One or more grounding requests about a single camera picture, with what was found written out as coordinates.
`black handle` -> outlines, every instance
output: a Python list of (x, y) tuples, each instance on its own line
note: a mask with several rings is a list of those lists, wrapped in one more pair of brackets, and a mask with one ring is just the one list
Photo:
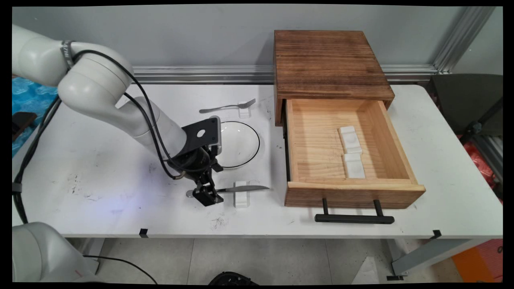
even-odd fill
[(325, 223), (356, 223), (356, 224), (393, 224), (393, 216), (384, 216), (379, 200), (373, 200), (375, 204), (376, 216), (359, 216), (359, 215), (330, 215), (328, 214), (328, 205), (326, 199), (323, 199), (324, 214), (316, 214), (314, 221)]

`black tape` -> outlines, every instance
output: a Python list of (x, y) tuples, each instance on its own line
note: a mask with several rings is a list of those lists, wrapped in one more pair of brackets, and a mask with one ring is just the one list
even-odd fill
[(75, 42), (74, 40), (64, 40), (61, 43), (61, 53), (63, 54), (64, 60), (68, 65), (68, 69), (71, 69), (74, 65), (73, 59), (71, 57), (71, 43)]
[(148, 238), (146, 233), (148, 233), (148, 229), (141, 229), (141, 230), (139, 230), (139, 235), (141, 236), (141, 238)]
[(430, 239), (437, 239), (442, 236), (441, 231), (439, 231), (439, 230), (433, 230), (433, 232), (434, 232), (434, 236), (432, 236)]
[(403, 276), (387, 276), (388, 281), (403, 281)]

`white table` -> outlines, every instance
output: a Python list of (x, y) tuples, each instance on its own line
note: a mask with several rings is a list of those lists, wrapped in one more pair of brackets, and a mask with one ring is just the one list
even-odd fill
[[(192, 181), (168, 178), (157, 158), (123, 131), (62, 105), (25, 170), (22, 198), (29, 221), (45, 222), (65, 237), (139, 237), (145, 228), (149, 238), (428, 239), (433, 230), (440, 230), (437, 240), (467, 240), (450, 248), (458, 250), (503, 237), (503, 206), (420, 86), (393, 85), (396, 98), (388, 112), (414, 174), (427, 192), (407, 209), (385, 209), (384, 214), (396, 220), (391, 225), (316, 223), (314, 215), (322, 208), (284, 207), (284, 139), (282, 128), (274, 126), (272, 85), (144, 88), (180, 126), (211, 115), (252, 126), (261, 139), (258, 155), (246, 166), (215, 173), (213, 178), (217, 188), (249, 180), (271, 190), (251, 192), (246, 209), (234, 208), (231, 194), (223, 194), (221, 204), (204, 207), (185, 196), (194, 187)], [(135, 85), (127, 92), (142, 95)], [(248, 119), (239, 119), (237, 109), (198, 113), (200, 108), (252, 98), (257, 103)], [(12, 160), (13, 179), (33, 137)], [(331, 208), (329, 212), (375, 214), (373, 209)], [(18, 224), (13, 203), (12, 225)]]

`floor tile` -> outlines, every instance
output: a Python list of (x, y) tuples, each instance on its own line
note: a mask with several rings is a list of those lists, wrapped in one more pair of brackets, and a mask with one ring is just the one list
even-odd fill
[(259, 285), (331, 284), (323, 239), (195, 239), (188, 284), (223, 271)]
[(367, 256), (375, 257), (380, 283), (386, 283), (391, 270), (391, 254), (385, 240), (326, 239), (332, 283), (351, 284)]
[[(193, 239), (105, 239), (101, 256), (125, 259), (159, 284), (186, 284)], [(151, 284), (148, 276), (119, 261), (101, 260), (97, 275), (109, 283)]]
[(462, 282), (451, 258), (423, 270), (413, 272), (404, 281), (387, 281), (393, 274), (391, 253), (386, 240), (380, 239), (327, 239), (327, 254), (333, 284), (351, 284), (366, 256), (375, 257), (381, 284)]

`fork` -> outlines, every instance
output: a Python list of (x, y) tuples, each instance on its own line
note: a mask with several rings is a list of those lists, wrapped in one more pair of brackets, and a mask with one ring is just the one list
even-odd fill
[(219, 110), (219, 109), (223, 109), (225, 107), (232, 107), (232, 106), (236, 106), (236, 107), (239, 107), (240, 109), (247, 109), (248, 107), (250, 107), (252, 104), (255, 103), (255, 98), (246, 102), (246, 103), (241, 103), (241, 104), (231, 104), (231, 105), (225, 105), (225, 106), (220, 106), (220, 107), (215, 107), (213, 109), (206, 109), (206, 110), (200, 110), (200, 113), (201, 114), (204, 114), (204, 113), (209, 113), (209, 112), (213, 112), (215, 110)]

